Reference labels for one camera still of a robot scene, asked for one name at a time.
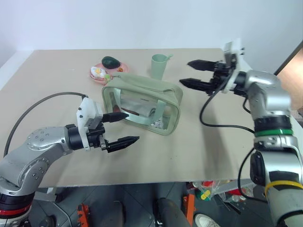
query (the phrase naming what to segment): white sneaker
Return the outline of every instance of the white sneaker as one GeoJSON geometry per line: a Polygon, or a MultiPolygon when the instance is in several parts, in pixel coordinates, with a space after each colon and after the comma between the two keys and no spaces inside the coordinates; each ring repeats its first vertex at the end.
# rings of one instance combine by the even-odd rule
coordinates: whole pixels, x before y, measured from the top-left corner
{"type": "Polygon", "coordinates": [[[198,227],[220,227],[214,220],[204,214],[196,214],[195,223],[198,227]]]}

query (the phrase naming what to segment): beige tabletop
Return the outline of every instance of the beige tabletop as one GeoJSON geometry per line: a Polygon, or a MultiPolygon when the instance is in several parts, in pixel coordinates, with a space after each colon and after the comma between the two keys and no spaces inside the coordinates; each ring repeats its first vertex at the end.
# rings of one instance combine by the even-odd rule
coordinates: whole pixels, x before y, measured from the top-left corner
{"type": "MultiPolygon", "coordinates": [[[[186,63],[195,59],[223,60],[220,49],[34,51],[0,91],[1,149],[4,150],[18,117],[45,96],[63,91],[81,92],[103,106],[102,85],[89,78],[89,70],[104,56],[124,62],[134,74],[149,76],[151,57],[155,53],[174,54],[163,80],[179,85],[184,92],[176,130],[169,136],[161,136],[123,122],[105,123],[105,136],[109,141],[138,135],[140,139],[127,149],[110,154],[98,148],[90,152],[74,151],[53,163],[41,187],[236,178],[243,158],[252,148],[253,134],[241,129],[201,125],[199,112],[208,96],[178,82],[184,78],[208,81],[211,72],[194,70],[186,63]]],[[[219,93],[205,111],[205,121],[253,128],[251,116],[241,107],[242,102],[243,98],[232,92],[219,93]]],[[[80,103],[77,96],[60,96],[36,107],[18,127],[10,150],[20,146],[27,135],[38,128],[76,123],[80,103]]],[[[302,135],[300,126],[293,119],[292,122],[295,133],[302,135]]],[[[242,177],[249,177],[249,162],[242,177]]]]}

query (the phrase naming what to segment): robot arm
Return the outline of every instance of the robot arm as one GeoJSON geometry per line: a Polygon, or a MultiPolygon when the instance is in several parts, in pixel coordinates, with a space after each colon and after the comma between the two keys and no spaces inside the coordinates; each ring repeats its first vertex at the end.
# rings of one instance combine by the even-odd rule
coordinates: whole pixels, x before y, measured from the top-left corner
{"type": "Polygon", "coordinates": [[[104,122],[126,118],[125,113],[103,114],[98,103],[85,97],[77,111],[78,127],[46,127],[31,133],[25,143],[0,162],[0,227],[21,226],[27,221],[35,191],[50,165],[74,150],[101,147],[113,152],[135,143],[139,137],[116,142],[104,138],[104,122]]]}
{"type": "Polygon", "coordinates": [[[303,219],[303,158],[290,123],[289,94],[281,88],[275,75],[254,70],[241,71],[241,56],[225,51],[226,63],[195,60],[189,66],[197,70],[213,71],[209,83],[183,79],[186,87],[212,95],[225,80],[222,88],[247,97],[255,123],[254,148],[250,159],[250,177],[265,187],[272,219],[277,226],[296,227],[303,219]]]}

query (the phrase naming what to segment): pink plate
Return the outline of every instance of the pink plate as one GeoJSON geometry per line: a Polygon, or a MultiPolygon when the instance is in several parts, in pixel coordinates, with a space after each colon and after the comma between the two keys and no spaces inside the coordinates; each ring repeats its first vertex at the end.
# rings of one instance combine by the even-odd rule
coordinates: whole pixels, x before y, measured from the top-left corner
{"type": "MultiPolygon", "coordinates": [[[[120,63],[121,63],[121,65],[120,65],[120,67],[118,67],[118,68],[122,68],[122,69],[123,69],[123,72],[128,72],[128,66],[125,65],[125,64],[122,63],[122,62],[120,62],[120,63]]],[[[111,79],[112,79],[112,74],[113,74],[114,72],[118,72],[118,68],[109,70],[109,69],[105,68],[105,67],[102,65],[102,63],[99,63],[99,64],[95,65],[95,67],[104,68],[104,69],[106,70],[106,72],[110,75],[111,79]]],[[[103,84],[103,85],[106,84],[105,79],[94,77],[94,76],[91,74],[90,71],[89,71],[89,75],[90,75],[90,77],[91,77],[95,82],[97,82],[97,83],[99,83],[99,84],[103,84]]]]}

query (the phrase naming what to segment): green ring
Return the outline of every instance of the green ring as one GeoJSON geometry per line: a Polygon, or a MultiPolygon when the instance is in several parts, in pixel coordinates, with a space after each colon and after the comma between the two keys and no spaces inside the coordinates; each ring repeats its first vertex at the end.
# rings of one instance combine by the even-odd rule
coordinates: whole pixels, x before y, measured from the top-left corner
{"type": "Polygon", "coordinates": [[[271,129],[255,132],[255,136],[272,136],[272,135],[292,135],[291,129],[271,129]]]}

